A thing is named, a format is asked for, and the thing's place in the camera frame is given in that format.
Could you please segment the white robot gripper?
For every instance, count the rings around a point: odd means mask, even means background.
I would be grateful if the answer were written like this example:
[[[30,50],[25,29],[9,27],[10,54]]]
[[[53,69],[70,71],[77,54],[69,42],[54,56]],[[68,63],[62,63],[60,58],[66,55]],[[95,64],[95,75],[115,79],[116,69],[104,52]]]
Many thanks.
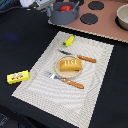
[[[37,10],[44,9],[55,2],[56,0],[20,0],[23,7],[34,7]]]

